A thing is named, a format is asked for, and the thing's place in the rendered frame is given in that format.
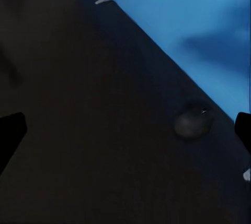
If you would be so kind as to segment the mouse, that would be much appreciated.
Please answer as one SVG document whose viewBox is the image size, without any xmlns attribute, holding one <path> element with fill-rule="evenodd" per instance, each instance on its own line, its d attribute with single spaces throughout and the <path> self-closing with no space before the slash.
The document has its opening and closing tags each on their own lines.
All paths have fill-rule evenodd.
<svg viewBox="0 0 251 224">
<path fill-rule="evenodd" d="M 196 138 L 211 130 L 215 115 L 207 105 L 196 103 L 181 112 L 172 123 L 174 132 L 186 138 Z"/>
</svg>

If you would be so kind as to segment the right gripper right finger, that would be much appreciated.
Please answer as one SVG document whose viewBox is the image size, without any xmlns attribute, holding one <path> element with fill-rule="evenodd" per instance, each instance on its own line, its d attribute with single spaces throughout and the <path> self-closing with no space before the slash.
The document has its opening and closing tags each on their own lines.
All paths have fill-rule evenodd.
<svg viewBox="0 0 251 224">
<path fill-rule="evenodd" d="M 234 130 L 251 154 L 251 114 L 239 112 Z"/>
</svg>

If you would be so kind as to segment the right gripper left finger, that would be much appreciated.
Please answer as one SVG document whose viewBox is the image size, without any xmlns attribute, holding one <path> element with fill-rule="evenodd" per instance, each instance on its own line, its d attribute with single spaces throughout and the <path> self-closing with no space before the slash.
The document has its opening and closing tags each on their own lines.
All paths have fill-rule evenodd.
<svg viewBox="0 0 251 224">
<path fill-rule="evenodd" d="M 27 133 L 22 112 L 0 118 L 0 175 Z"/>
</svg>

